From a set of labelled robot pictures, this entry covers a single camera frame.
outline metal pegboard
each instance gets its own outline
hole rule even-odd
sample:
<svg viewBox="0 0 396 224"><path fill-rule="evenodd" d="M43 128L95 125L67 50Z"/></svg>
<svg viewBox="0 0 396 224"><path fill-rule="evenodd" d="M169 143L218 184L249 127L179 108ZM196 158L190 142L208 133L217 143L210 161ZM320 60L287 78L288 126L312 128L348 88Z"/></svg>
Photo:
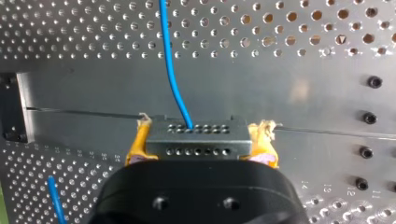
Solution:
<svg viewBox="0 0 396 224"><path fill-rule="evenodd" d="M56 223L47 178L55 177L69 223L87 223L100 188L120 158L39 144L1 143L1 184L10 223Z"/></svg>
<svg viewBox="0 0 396 224"><path fill-rule="evenodd" d="M370 147L374 156L362 158L361 147ZM275 148L280 171L297 189L312 223L396 221L394 141L277 131ZM1 180L11 223L55 222L45 185L48 175L56 177L69 221L86 223L98 190L123 161L110 153L41 144L3 142L1 149ZM367 179L367 190L356 189L357 177Z"/></svg>
<svg viewBox="0 0 396 224"><path fill-rule="evenodd" d="M1 70L25 73L28 106L179 117L157 1L1 4ZM292 128L394 133L394 1L168 5L177 80L194 119L237 114ZM371 75L384 79L382 88L366 85ZM364 111L378 123L362 123Z"/></svg>

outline metal component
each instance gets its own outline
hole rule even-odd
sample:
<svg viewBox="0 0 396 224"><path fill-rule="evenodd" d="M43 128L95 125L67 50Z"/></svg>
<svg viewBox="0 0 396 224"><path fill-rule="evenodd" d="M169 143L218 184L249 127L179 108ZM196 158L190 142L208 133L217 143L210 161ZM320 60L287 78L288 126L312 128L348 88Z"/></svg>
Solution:
<svg viewBox="0 0 396 224"><path fill-rule="evenodd" d="M17 74L0 74L0 114L3 137L8 141L27 143L27 131L23 115Z"/></svg>
<svg viewBox="0 0 396 224"><path fill-rule="evenodd" d="M251 140L240 118L195 121L192 130L183 120L163 119L152 123L146 149L160 160L237 159L250 154Z"/></svg>
<svg viewBox="0 0 396 224"><path fill-rule="evenodd" d="M367 124L375 124L378 118L372 112L367 112L363 115L363 121Z"/></svg>
<svg viewBox="0 0 396 224"><path fill-rule="evenodd" d="M374 153L369 147L361 147L360 154L364 159L370 159Z"/></svg>
<svg viewBox="0 0 396 224"><path fill-rule="evenodd" d="M116 207L118 216L111 216ZM189 223L307 223L289 180L252 161L145 161L124 167L103 187L90 223L121 217L145 223L186 218Z"/></svg>
<svg viewBox="0 0 396 224"><path fill-rule="evenodd" d="M363 178L357 178L355 184L359 190L367 190L369 188L369 183Z"/></svg>
<svg viewBox="0 0 396 224"><path fill-rule="evenodd" d="M367 84L369 85L369 87L371 87L373 89L378 89L382 86L382 78L369 77L369 79L367 80Z"/></svg>

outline blue wire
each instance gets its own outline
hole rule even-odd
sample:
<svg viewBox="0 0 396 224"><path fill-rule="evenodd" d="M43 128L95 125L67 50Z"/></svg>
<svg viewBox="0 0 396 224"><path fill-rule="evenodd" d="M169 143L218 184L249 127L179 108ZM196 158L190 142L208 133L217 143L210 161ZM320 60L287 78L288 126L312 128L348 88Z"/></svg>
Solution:
<svg viewBox="0 0 396 224"><path fill-rule="evenodd" d="M52 199L53 208L55 210L56 216L58 217L59 224L66 224L66 219L64 219L64 210L62 209L61 201L59 200L58 190L55 187L55 179L52 175L49 176L47 181L49 186L49 195Z"/></svg>
<svg viewBox="0 0 396 224"><path fill-rule="evenodd" d="M160 13L161 13L161 27L163 30L163 48L165 51L165 63L166 70L168 72L168 79L171 85L172 93L174 94L175 100L177 102L178 108L183 116L184 121L186 122L187 128L192 129L193 124L190 118L189 111L184 105L183 99L181 98L180 92L178 91L177 82L175 78L175 71L172 62L172 49L171 49L171 40L169 37L168 30L168 16L166 14L166 4L165 0L160 0Z"/></svg>

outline black screw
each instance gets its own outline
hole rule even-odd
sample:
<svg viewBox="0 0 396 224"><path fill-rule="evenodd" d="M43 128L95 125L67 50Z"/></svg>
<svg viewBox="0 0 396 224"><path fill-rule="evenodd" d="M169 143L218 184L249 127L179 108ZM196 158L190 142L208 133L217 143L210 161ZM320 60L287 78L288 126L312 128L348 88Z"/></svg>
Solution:
<svg viewBox="0 0 396 224"><path fill-rule="evenodd" d="M362 147L360 153L364 159L370 159L374 155L373 151L369 147Z"/></svg>
<svg viewBox="0 0 396 224"><path fill-rule="evenodd" d="M15 133L3 133L3 136L6 139L11 139L14 135L15 135Z"/></svg>
<svg viewBox="0 0 396 224"><path fill-rule="evenodd" d="M359 190L367 190L369 188L369 183L363 178L357 178L355 184Z"/></svg>
<svg viewBox="0 0 396 224"><path fill-rule="evenodd" d="M363 115L363 121L367 124L375 124L378 118L372 112L367 112Z"/></svg>
<svg viewBox="0 0 396 224"><path fill-rule="evenodd" d="M26 140L26 134L22 133L18 135L18 141L25 141Z"/></svg>
<svg viewBox="0 0 396 224"><path fill-rule="evenodd" d="M367 84L369 85L369 87L371 87L373 89L378 89L382 86L382 78L369 77L369 79L367 80Z"/></svg>

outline round hole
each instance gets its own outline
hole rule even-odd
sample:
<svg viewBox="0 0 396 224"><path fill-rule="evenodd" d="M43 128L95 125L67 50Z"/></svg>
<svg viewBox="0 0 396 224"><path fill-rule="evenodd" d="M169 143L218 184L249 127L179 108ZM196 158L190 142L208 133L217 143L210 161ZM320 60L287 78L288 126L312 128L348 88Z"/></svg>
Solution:
<svg viewBox="0 0 396 224"><path fill-rule="evenodd" d="M309 218L309 223L317 223L317 222L318 222L318 218L317 217Z"/></svg>
<svg viewBox="0 0 396 224"><path fill-rule="evenodd" d="M249 24L249 23L251 23L251 17L249 16L249 15L243 15L242 17L241 17L241 22L242 22L242 24Z"/></svg>
<svg viewBox="0 0 396 224"><path fill-rule="evenodd" d="M373 157L373 151L368 147L362 147L361 148L361 156L364 159L370 159Z"/></svg>
<svg viewBox="0 0 396 224"><path fill-rule="evenodd" d="M297 20L297 13L289 12L286 18L287 18L288 21L296 21Z"/></svg>
<svg viewBox="0 0 396 224"><path fill-rule="evenodd" d="M358 206L358 211L363 213L366 211L366 207L364 205L360 205L360 206Z"/></svg>
<svg viewBox="0 0 396 224"><path fill-rule="evenodd" d="M277 9L282 9L284 6L285 6L285 3L281 2L281 1L276 3L276 8Z"/></svg>
<svg viewBox="0 0 396 224"><path fill-rule="evenodd" d="M238 33L239 33L239 31L238 31L238 29L236 29L236 28L233 28L233 29L231 30L231 35L238 35Z"/></svg>
<svg viewBox="0 0 396 224"><path fill-rule="evenodd" d="M193 9L191 10L191 15L192 15L192 16L198 16L198 13L199 13L199 11L198 11L198 9L196 9L196 8L193 8Z"/></svg>
<svg viewBox="0 0 396 224"><path fill-rule="evenodd" d="M215 149L213 150L213 155L218 156L219 154L220 154L220 149L215 148Z"/></svg>
<svg viewBox="0 0 396 224"><path fill-rule="evenodd" d="M357 30L361 29L361 23L358 22L358 21L352 23L352 24L351 24L351 29L352 29L353 31L357 31Z"/></svg>
<svg viewBox="0 0 396 224"><path fill-rule="evenodd" d="M238 9L239 9L239 6L233 5L233 6L231 7L231 12L237 12Z"/></svg>
<svg viewBox="0 0 396 224"><path fill-rule="evenodd" d="M183 49L188 49L190 46L190 41L188 41L188 40L183 41L181 46L183 47Z"/></svg>
<svg viewBox="0 0 396 224"><path fill-rule="evenodd" d="M338 11L338 18L344 20L348 17L349 11L347 9L341 9Z"/></svg>
<svg viewBox="0 0 396 224"><path fill-rule="evenodd" d="M202 40L201 41L201 48L203 48L203 49L207 49L209 47L209 41L207 41L207 40Z"/></svg>
<svg viewBox="0 0 396 224"><path fill-rule="evenodd" d="M198 31L194 30L191 32L192 37L197 37L198 36Z"/></svg>
<svg viewBox="0 0 396 224"><path fill-rule="evenodd" d="M224 156L230 155L230 153L231 153L231 150L228 149L228 148L225 148L225 149L222 150L222 154L223 154Z"/></svg>
<svg viewBox="0 0 396 224"><path fill-rule="evenodd" d="M367 124L375 124L377 121L377 117L375 114L367 112L363 115L363 121Z"/></svg>
<svg viewBox="0 0 396 224"><path fill-rule="evenodd" d="M308 7L308 6L309 6L308 0L301 1L301 7Z"/></svg>
<svg viewBox="0 0 396 224"><path fill-rule="evenodd" d="M262 5L260 3L255 3L253 4L253 10L258 11L262 8Z"/></svg>
<svg viewBox="0 0 396 224"><path fill-rule="evenodd" d="M213 29L213 30L210 31L210 34L211 34L212 36L217 36L217 35L218 35L218 30Z"/></svg>
<svg viewBox="0 0 396 224"><path fill-rule="evenodd" d="M223 206L228 210L238 210L240 208L240 203L234 198L227 198L223 201Z"/></svg>
<svg viewBox="0 0 396 224"><path fill-rule="evenodd" d="M342 206L343 205L340 202L335 202L335 203L332 204L332 207L336 208L336 209L341 208Z"/></svg>
<svg viewBox="0 0 396 224"><path fill-rule="evenodd" d="M269 47L275 44L276 38L274 36L267 36L262 40L262 45L265 47Z"/></svg>
<svg viewBox="0 0 396 224"><path fill-rule="evenodd" d="M346 35L338 35L335 38L335 43L337 43L338 45L345 44L346 42L347 42L347 36Z"/></svg>
<svg viewBox="0 0 396 224"><path fill-rule="evenodd" d="M250 46L250 40L246 37L242 38L240 43L241 43L242 48L247 48Z"/></svg>
<svg viewBox="0 0 396 224"><path fill-rule="evenodd" d="M251 29L251 33L253 33L254 35L259 34L260 33L260 27L259 26L253 27L253 29Z"/></svg>
<svg viewBox="0 0 396 224"><path fill-rule="evenodd" d="M218 12L219 12L219 9L217 7L210 8L210 13L217 14Z"/></svg>
<svg viewBox="0 0 396 224"><path fill-rule="evenodd" d="M202 150L200 148L196 148L194 153L195 153L196 156L199 156L199 155L201 155Z"/></svg>
<svg viewBox="0 0 396 224"><path fill-rule="evenodd" d="M172 148L166 149L166 155L172 156L175 153L175 151Z"/></svg>
<svg viewBox="0 0 396 224"><path fill-rule="evenodd" d="M321 17L322 17L322 12L319 11L319 10L316 10L316 11L314 11L314 12L312 13L311 16L312 16L312 20L318 21L318 20L320 20Z"/></svg>
<svg viewBox="0 0 396 224"><path fill-rule="evenodd" d="M271 22L273 21L273 19L274 19L274 16L273 16L273 14L266 13L266 14L262 17L262 19L263 19L263 21L264 21L265 23L271 23Z"/></svg>
<svg viewBox="0 0 396 224"><path fill-rule="evenodd" d="M297 50L297 54L300 57L304 57L305 54L306 54L306 50L305 49L299 49L299 50Z"/></svg>
<svg viewBox="0 0 396 224"><path fill-rule="evenodd" d="M251 56L252 56L253 58L259 56L259 51L256 50L256 49L254 49L253 51L251 51Z"/></svg>
<svg viewBox="0 0 396 224"><path fill-rule="evenodd" d="M281 50L281 49L276 49L276 50L274 51L274 55L275 55L276 57L282 56L282 50Z"/></svg>
<svg viewBox="0 0 396 224"><path fill-rule="evenodd" d="M333 6L335 4L335 0L327 0L327 6Z"/></svg>
<svg viewBox="0 0 396 224"><path fill-rule="evenodd" d="M189 3L189 0L180 0L180 4L185 7Z"/></svg>
<svg viewBox="0 0 396 224"><path fill-rule="evenodd" d="M386 30L389 27L390 27L390 22L388 22L388 21L381 22L381 29Z"/></svg>
<svg viewBox="0 0 396 224"><path fill-rule="evenodd" d="M306 25L306 24L300 25L299 30L300 30L301 33L307 32L308 31L308 25Z"/></svg>
<svg viewBox="0 0 396 224"><path fill-rule="evenodd" d="M363 42L364 42L365 44L371 44L371 43L374 42L374 40L375 40L374 35L366 34L366 35L363 37Z"/></svg>
<svg viewBox="0 0 396 224"><path fill-rule="evenodd" d="M197 51L194 51L192 53L192 58L198 58L198 56L199 56L199 53Z"/></svg>
<svg viewBox="0 0 396 224"><path fill-rule="evenodd" d="M187 148L185 151L186 151L186 155L188 156L192 155L192 149Z"/></svg>
<svg viewBox="0 0 396 224"><path fill-rule="evenodd" d="M379 55L384 55L384 54L387 53L387 49L384 48L384 47L381 47L381 48L379 48L376 52L377 52Z"/></svg>
<svg viewBox="0 0 396 224"><path fill-rule="evenodd" d="M221 39L220 40L220 46L224 49L228 48L230 46L230 41L228 39Z"/></svg>
<svg viewBox="0 0 396 224"><path fill-rule="evenodd" d="M217 57L219 56L219 54L218 54L217 51L213 50L213 51L210 53L210 56L211 56L212 58L217 58Z"/></svg>
<svg viewBox="0 0 396 224"><path fill-rule="evenodd" d="M392 215L392 211L390 211L389 209L385 209L384 211L382 211L382 215L384 217L390 217Z"/></svg>
<svg viewBox="0 0 396 224"><path fill-rule="evenodd" d="M378 9L376 7L369 7L366 9L366 16L372 18L378 14Z"/></svg>
<svg viewBox="0 0 396 224"><path fill-rule="evenodd" d="M228 17L221 17L220 18L220 25L226 26L230 23L230 18Z"/></svg>
<svg viewBox="0 0 396 224"><path fill-rule="evenodd" d="M230 54L231 54L231 57L232 57L232 58L238 57L238 52L236 52L235 50L231 51Z"/></svg>
<svg viewBox="0 0 396 224"><path fill-rule="evenodd" d="M357 55L359 53L358 49L350 49L349 50L349 56L354 56Z"/></svg>
<svg viewBox="0 0 396 224"><path fill-rule="evenodd" d="M278 26L275 28L275 32L276 32L277 34L282 34L282 33L283 33L283 26L278 25Z"/></svg>
<svg viewBox="0 0 396 224"><path fill-rule="evenodd" d="M324 26L324 29L325 29L325 31L329 32L329 31L331 31L331 30L333 29L333 26L332 26L331 23L327 23L327 24Z"/></svg>
<svg viewBox="0 0 396 224"><path fill-rule="evenodd" d="M207 27L207 26L209 25L209 19L206 18L206 17L201 18L200 24L201 24L201 26L203 26L203 27Z"/></svg>
<svg viewBox="0 0 396 224"><path fill-rule="evenodd" d="M169 201L167 198L164 197L157 197L154 199L152 203L152 207L158 211L162 211L169 206Z"/></svg>
<svg viewBox="0 0 396 224"><path fill-rule="evenodd" d="M296 43L296 37L294 35L289 35L285 42L288 46L294 45Z"/></svg>
<svg viewBox="0 0 396 224"><path fill-rule="evenodd" d="M311 45L317 45L320 43L320 35L313 35L311 38L309 38L309 42Z"/></svg>
<svg viewBox="0 0 396 224"><path fill-rule="evenodd" d="M190 26L190 21L187 19L184 19L183 21L181 21L181 26L184 28L188 28Z"/></svg>

